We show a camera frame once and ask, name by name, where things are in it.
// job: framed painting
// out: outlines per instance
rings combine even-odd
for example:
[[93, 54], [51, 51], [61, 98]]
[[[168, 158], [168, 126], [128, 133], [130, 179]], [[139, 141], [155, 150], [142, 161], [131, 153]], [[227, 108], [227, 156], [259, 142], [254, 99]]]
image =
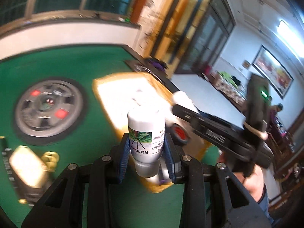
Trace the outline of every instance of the framed painting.
[[293, 78], [279, 60], [262, 45], [252, 65], [269, 80], [283, 99], [293, 82]]

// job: hand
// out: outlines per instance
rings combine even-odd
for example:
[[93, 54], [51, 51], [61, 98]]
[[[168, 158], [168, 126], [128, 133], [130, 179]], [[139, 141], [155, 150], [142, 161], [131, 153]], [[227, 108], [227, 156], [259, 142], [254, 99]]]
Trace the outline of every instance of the hand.
[[[222, 153], [220, 157], [218, 158], [218, 162], [225, 163], [225, 155]], [[245, 189], [248, 190], [248, 192], [251, 194], [253, 199], [258, 202], [263, 194], [264, 189], [264, 177], [261, 167], [258, 165], [254, 166], [253, 173], [250, 177], [244, 178], [242, 172], [234, 172], [234, 175], [237, 177], [237, 179], [243, 184]]]

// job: silver bolt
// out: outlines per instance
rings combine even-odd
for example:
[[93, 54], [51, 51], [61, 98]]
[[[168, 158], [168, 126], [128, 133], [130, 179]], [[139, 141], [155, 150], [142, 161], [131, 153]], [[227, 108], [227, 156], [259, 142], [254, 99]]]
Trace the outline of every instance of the silver bolt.
[[76, 169], [77, 168], [77, 165], [76, 164], [69, 164], [69, 166], [68, 166], [68, 169], [69, 170], [74, 170], [74, 169]]
[[192, 159], [192, 158], [191, 158], [191, 156], [189, 156], [189, 155], [184, 155], [184, 156], [183, 156], [183, 161], [189, 162], [191, 159]]
[[218, 163], [217, 167], [220, 168], [221, 170], [224, 170], [226, 168], [226, 165], [224, 163]]
[[111, 160], [111, 156], [105, 155], [105, 156], [102, 157], [102, 160], [105, 161], [105, 162], [108, 162], [108, 161]]

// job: white bottle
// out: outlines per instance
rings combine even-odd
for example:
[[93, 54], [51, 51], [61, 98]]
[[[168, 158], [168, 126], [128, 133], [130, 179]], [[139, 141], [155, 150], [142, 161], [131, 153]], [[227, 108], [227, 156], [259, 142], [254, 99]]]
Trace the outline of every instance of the white bottle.
[[165, 116], [151, 106], [138, 106], [128, 113], [131, 154], [142, 177], [158, 173], [165, 137]]

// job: green tabletop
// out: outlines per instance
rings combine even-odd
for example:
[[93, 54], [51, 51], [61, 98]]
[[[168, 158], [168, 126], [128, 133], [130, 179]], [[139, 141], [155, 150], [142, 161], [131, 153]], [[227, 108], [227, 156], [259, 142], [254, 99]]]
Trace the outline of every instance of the green tabletop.
[[[111, 73], [131, 71], [124, 63], [124, 60], [129, 59], [134, 57], [119, 46], [86, 45], [46, 49], [1, 62], [0, 136], [7, 138], [12, 149], [26, 145], [38, 156], [46, 151], [57, 152], [60, 161], [55, 176], [70, 163], [77, 163], [79, 166], [93, 163], [107, 154], [118, 141], [93, 94], [92, 81]], [[88, 95], [88, 113], [77, 129], [63, 140], [48, 146], [27, 145], [13, 131], [14, 105], [29, 86], [49, 77], [65, 77], [79, 82]], [[179, 226], [183, 189], [181, 184], [158, 194], [149, 193], [129, 169], [121, 185], [110, 186], [114, 218], [122, 228], [176, 228]], [[28, 205], [18, 203], [18, 196], [1, 162], [0, 205], [18, 227], [21, 227], [30, 211]], [[83, 218], [85, 223], [86, 206]]]

